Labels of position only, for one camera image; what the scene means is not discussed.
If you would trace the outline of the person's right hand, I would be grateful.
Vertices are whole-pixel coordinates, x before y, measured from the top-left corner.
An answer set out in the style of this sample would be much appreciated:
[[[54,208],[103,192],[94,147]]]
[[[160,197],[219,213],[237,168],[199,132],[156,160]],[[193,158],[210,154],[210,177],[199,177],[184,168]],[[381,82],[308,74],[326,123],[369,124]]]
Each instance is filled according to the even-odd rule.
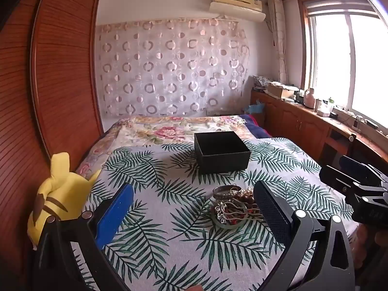
[[[375,242],[381,247],[388,247],[388,231],[379,231],[375,235]]]

